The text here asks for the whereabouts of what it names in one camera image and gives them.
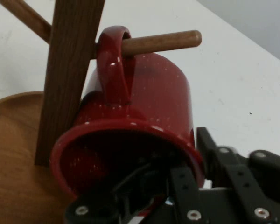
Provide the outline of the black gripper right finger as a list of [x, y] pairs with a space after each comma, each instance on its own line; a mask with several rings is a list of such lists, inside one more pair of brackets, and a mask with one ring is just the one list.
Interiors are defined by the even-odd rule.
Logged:
[[217, 146], [207, 128], [196, 131], [197, 147], [212, 181], [207, 208], [213, 224], [280, 224], [280, 156], [256, 150], [243, 157]]

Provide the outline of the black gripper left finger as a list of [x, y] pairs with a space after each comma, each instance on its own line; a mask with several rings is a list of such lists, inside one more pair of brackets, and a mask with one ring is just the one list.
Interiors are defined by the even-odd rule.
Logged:
[[72, 202], [66, 224], [206, 224], [199, 188], [187, 166], [146, 164], [121, 179], [106, 179]]

